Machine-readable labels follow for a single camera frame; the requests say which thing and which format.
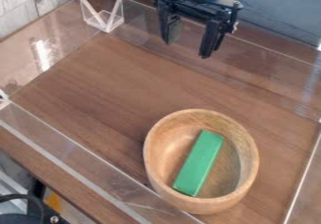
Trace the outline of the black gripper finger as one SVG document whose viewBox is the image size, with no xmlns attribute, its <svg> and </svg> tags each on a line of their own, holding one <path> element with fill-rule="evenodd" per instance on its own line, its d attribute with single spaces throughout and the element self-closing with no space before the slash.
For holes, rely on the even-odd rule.
<svg viewBox="0 0 321 224">
<path fill-rule="evenodd" d="M 181 16 L 166 9 L 160 11 L 161 36 L 166 44 L 181 37 Z"/>
<path fill-rule="evenodd" d="M 212 57 L 212 52 L 217 51 L 225 36 L 226 27 L 221 21 L 209 20 L 205 35 L 202 37 L 200 56 L 206 59 Z"/>
</svg>

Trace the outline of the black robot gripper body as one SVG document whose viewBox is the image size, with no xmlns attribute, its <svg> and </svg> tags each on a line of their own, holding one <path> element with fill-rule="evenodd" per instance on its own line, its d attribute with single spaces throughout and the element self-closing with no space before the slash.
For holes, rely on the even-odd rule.
<svg viewBox="0 0 321 224">
<path fill-rule="evenodd" d="M 209 17 L 216 20 L 222 19 L 228 25 L 228 32 L 237 29 L 237 15 L 242 9 L 242 4 L 237 0 L 169 0 L 173 3 L 190 9 L 190 16 L 198 21 L 205 21 Z"/>
</svg>

